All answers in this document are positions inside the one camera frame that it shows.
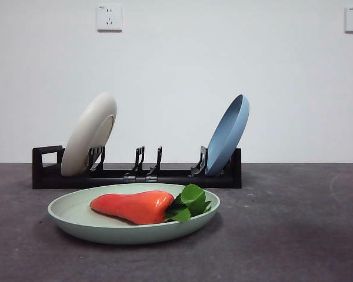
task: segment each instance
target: blue plate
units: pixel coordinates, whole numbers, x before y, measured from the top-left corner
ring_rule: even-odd
[[[208,145],[206,176],[220,173],[229,161],[245,130],[248,115],[248,100],[239,95],[226,110]]]

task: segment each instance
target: leafy green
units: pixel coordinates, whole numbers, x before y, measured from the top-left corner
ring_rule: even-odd
[[[192,216],[206,213],[211,201],[205,201],[205,192],[199,186],[189,184],[183,188],[171,205],[166,209],[165,221],[176,220],[183,222]]]

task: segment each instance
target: cream plate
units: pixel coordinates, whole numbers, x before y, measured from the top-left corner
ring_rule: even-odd
[[[135,194],[163,190],[174,197],[182,192],[183,185],[160,183],[134,183],[95,187],[61,196],[48,205],[48,212],[57,225],[77,238],[104,244],[130,245],[167,241],[192,233],[207,224],[216,214],[219,198],[205,190],[211,210],[180,223],[177,221],[131,225],[123,220],[98,214],[90,209],[90,202],[103,194]]]
[[[106,145],[115,118],[114,97],[108,92],[98,95],[85,109],[68,140],[61,161],[61,175],[74,176],[86,170],[89,149]]]

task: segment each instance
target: dish rack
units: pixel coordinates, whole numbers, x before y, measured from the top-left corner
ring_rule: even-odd
[[[90,148],[86,171],[78,176],[65,177],[61,175],[61,160],[65,148],[62,146],[38,147],[32,150],[32,188],[33,189],[86,189],[97,186],[125,183],[170,183],[188,185],[190,183],[202,188],[241,188],[242,160],[241,149],[236,148],[228,163],[221,172],[213,177],[205,175],[208,163],[208,149],[201,147],[199,162],[190,169],[161,168],[162,147],[157,150],[157,163],[150,169],[143,168],[145,147],[136,149],[135,164],[131,169],[120,168],[114,164],[114,169],[104,165],[105,147]],[[56,153],[56,163],[45,165],[42,155]],[[95,160],[101,155],[98,164]]]

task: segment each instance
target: light green plate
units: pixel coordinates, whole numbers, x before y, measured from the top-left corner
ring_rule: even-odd
[[[192,233],[207,224],[217,212],[219,198],[205,191],[212,209],[180,223],[177,221],[130,225],[120,219],[103,216],[90,209],[90,202],[103,194],[135,194],[163,190],[176,197],[184,186],[159,183],[120,184],[95,187],[61,196],[48,205],[48,212],[57,225],[68,234],[80,239],[104,244],[147,244],[167,241]]]

